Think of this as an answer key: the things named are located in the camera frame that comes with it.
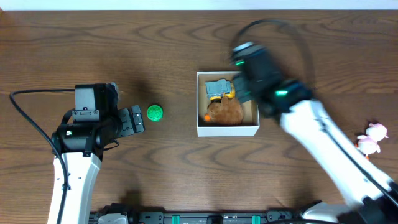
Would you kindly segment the brown plush toy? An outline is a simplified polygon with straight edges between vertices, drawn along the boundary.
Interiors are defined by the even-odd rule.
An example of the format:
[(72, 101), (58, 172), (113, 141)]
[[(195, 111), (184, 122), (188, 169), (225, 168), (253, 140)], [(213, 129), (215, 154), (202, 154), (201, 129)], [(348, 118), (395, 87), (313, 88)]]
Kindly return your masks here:
[(244, 111), (236, 98), (223, 96), (220, 100), (212, 101), (207, 107), (206, 122), (223, 126), (235, 126), (243, 122)]

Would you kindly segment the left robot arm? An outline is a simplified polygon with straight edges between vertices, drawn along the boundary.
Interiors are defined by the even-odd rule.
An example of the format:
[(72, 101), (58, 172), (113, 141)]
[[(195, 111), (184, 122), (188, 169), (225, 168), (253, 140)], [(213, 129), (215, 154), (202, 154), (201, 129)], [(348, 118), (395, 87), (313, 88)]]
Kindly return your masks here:
[(98, 110), (70, 110), (52, 134), (54, 186), (48, 223), (88, 223), (91, 199), (105, 151), (119, 138), (145, 130), (139, 106), (115, 109), (100, 119)]

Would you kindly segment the yellow grey toy truck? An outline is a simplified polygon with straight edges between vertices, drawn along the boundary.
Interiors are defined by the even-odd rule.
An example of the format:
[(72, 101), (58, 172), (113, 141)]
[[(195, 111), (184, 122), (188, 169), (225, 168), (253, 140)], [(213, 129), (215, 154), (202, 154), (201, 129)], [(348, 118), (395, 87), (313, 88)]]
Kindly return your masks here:
[(221, 100), (224, 96), (234, 98), (236, 91), (231, 81), (220, 79), (217, 81), (206, 82), (206, 96), (209, 100)]

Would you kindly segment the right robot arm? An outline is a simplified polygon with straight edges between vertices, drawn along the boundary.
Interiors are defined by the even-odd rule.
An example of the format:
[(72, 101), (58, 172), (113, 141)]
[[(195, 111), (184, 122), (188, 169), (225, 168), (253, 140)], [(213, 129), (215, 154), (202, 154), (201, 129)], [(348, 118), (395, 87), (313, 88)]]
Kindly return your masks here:
[(298, 80), (279, 74), (233, 78), (239, 99), (255, 100), (277, 118), (329, 175), (344, 205), (319, 202), (300, 211), (297, 223), (397, 223), (397, 184), (367, 160)]

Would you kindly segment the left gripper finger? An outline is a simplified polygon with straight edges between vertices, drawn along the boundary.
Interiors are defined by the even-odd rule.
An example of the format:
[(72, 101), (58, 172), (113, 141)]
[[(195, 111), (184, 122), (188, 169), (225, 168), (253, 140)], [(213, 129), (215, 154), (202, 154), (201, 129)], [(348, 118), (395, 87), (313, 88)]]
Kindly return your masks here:
[(143, 133), (145, 131), (144, 121), (142, 118), (141, 108), (139, 105), (131, 106), (132, 123), (135, 133)]
[(130, 111), (127, 108), (118, 110), (118, 116), (122, 122), (122, 128), (119, 137), (126, 137), (134, 134), (134, 128), (131, 121)]

